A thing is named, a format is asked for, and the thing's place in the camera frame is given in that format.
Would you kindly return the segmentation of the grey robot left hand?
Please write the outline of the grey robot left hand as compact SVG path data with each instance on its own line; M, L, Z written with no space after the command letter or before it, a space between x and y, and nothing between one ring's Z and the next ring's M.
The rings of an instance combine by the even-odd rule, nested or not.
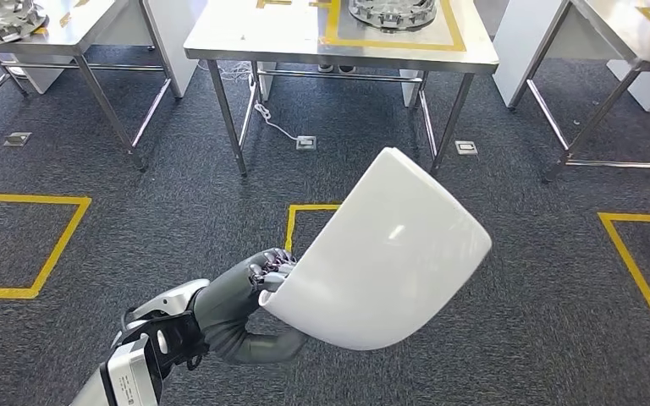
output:
M274 293L297 260L287 250L256 253L218 276L190 301L204 343L231 364L270 364L294 358L309 336L291 328L278 335L255 334L246 324L260 308L261 292Z

